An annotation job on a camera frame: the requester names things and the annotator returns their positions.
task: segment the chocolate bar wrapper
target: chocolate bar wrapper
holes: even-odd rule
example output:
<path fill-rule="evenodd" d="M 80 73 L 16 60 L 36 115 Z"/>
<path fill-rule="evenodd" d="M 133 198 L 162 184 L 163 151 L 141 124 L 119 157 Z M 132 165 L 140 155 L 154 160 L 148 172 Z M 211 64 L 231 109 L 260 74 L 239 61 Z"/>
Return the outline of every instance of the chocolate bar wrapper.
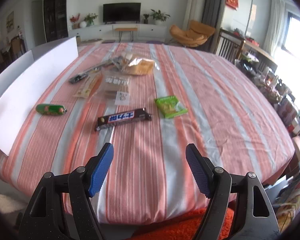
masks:
<path fill-rule="evenodd" d="M 151 114 L 147 113 L 145 108 L 138 108 L 127 112 L 98 117 L 95 131 L 129 122 L 151 120 Z"/>

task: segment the white vase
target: white vase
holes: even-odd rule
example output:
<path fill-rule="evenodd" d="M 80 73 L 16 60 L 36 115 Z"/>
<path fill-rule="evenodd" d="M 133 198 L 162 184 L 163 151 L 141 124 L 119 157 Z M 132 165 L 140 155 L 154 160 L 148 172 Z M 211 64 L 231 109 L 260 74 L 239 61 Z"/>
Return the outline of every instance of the white vase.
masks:
<path fill-rule="evenodd" d="M 85 27 L 87 27 L 87 22 L 85 22 L 85 21 L 82 21 L 82 22 L 80 22 L 80 28 L 85 28 Z"/>
<path fill-rule="evenodd" d="M 154 21 L 154 24 L 155 25 L 162 25 L 164 22 L 163 21 L 161 21 L 161 20 L 155 20 Z"/>

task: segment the television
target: television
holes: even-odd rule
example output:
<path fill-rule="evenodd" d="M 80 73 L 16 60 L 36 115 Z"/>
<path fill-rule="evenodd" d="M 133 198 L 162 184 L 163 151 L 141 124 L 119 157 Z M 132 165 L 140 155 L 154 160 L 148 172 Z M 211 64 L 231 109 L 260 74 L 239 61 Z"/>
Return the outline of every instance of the television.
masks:
<path fill-rule="evenodd" d="M 108 3 L 103 5 L 103 22 L 140 21 L 141 3 Z"/>

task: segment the green sausage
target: green sausage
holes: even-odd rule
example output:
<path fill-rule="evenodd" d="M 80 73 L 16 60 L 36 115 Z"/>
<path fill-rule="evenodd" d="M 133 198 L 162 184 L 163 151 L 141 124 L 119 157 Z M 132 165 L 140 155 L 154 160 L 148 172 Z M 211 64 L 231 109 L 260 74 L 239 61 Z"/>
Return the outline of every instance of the green sausage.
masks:
<path fill-rule="evenodd" d="M 64 106 L 51 104 L 39 104 L 35 110 L 40 114 L 47 115 L 63 115 L 67 112 Z"/>

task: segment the orange rug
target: orange rug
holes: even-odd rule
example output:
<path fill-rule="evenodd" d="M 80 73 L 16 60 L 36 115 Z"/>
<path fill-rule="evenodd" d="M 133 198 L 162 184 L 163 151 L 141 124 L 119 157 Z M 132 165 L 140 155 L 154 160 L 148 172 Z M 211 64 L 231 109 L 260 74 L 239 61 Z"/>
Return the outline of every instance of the orange rug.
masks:
<path fill-rule="evenodd" d="M 139 228 L 129 240 L 191 240 L 199 227 L 206 208 Z M 227 209 L 219 240 L 228 237 L 234 211 Z"/>

